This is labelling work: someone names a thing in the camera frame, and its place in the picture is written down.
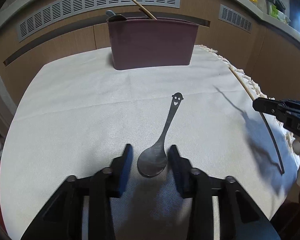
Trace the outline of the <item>person's right hand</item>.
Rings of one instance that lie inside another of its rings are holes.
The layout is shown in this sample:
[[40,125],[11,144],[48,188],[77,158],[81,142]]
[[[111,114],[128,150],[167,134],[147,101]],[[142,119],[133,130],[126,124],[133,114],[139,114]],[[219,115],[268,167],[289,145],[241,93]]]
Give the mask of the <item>person's right hand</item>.
[[300,155],[300,139],[293,141],[293,151],[295,154]]

